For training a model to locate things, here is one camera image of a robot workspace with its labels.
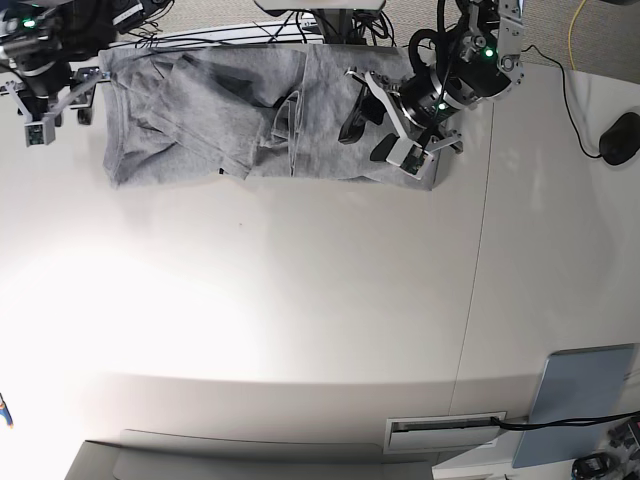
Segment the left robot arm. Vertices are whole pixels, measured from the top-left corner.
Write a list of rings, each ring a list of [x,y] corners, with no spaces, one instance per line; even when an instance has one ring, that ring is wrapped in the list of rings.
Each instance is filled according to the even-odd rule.
[[[463,150],[461,133],[446,126],[452,116],[496,100],[522,82],[523,2],[460,1],[457,6],[460,18],[452,29],[445,26],[444,2],[438,2],[436,29],[412,35],[407,47],[411,77],[348,70],[361,91],[341,127],[340,143],[354,144],[367,124],[389,120],[394,130],[372,150],[371,161],[421,180],[445,150]]]

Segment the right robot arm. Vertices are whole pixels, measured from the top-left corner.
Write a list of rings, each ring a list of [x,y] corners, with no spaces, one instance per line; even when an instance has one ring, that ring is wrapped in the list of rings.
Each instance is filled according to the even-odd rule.
[[[115,40],[108,1],[9,1],[1,11],[1,95],[22,117],[28,147],[56,139],[68,108],[93,120],[96,86],[110,80],[99,66],[77,70]]]

